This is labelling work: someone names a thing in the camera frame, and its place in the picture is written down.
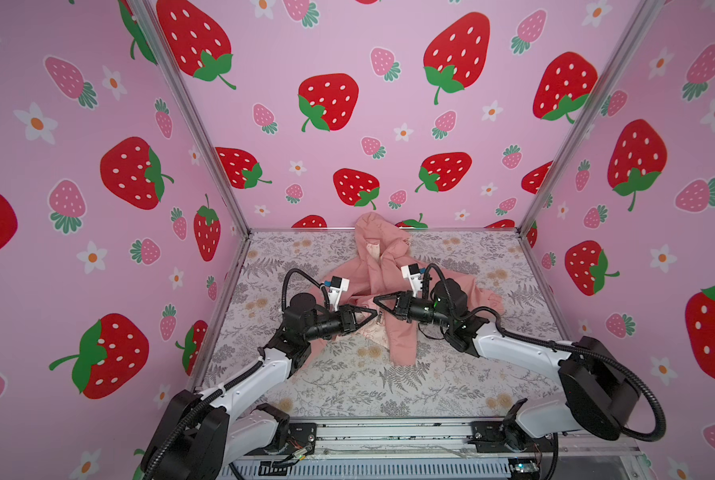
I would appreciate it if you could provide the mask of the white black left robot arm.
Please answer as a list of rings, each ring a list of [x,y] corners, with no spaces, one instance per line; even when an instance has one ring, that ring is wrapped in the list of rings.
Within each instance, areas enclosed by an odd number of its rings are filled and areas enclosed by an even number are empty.
[[[143,478],[215,479],[248,452],[286,447],[289,415],[257,400],[305,366],[316,340],[355,333],[379,315],[339,304],[348,280],[319,282],[294,268],[285,282],[295,275],[313,284],[315,293],[282,296],[280,326],[245,369],[201,392],[173,397],[143,454]]]

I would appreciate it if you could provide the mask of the pink hooded zip jacket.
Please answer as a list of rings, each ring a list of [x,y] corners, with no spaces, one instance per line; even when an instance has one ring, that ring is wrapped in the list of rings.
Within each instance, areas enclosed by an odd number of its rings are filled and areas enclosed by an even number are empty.
[[[355,225],[356,256],[336,267],[327,279],[339,276],[350,280],[341,304],[373,308],[378,295],[409,290],[401,266],[414,264],[411,234],[399,229],[381,215],[368,213]],[[397,366],[413,366],[417,361],[417,328],[403,320],[383,324],[389,358]]]

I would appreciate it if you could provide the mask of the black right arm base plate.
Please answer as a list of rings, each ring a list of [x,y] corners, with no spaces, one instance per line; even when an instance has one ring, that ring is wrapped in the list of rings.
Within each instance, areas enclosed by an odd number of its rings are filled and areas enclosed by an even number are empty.
[[[467,444],[475,446],[479,453],[551,452],[555,447],[557,435],[529,437],[529,434],[517,424],[517,414],[526,403],[527,399],[521,399],[513,404],[502,420],[471,422],[471,436]]]

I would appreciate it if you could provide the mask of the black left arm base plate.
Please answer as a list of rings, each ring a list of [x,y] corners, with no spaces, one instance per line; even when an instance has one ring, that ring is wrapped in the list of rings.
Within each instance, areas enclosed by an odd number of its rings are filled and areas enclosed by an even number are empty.
[[[295,459],[304,458],[315,451],[317,423],[292,421],[289,414],[269,403],[259,405],[256,411],[270,414],[277,422],[271,442],[261,447],[260,451],[267,455],[283,455]]]

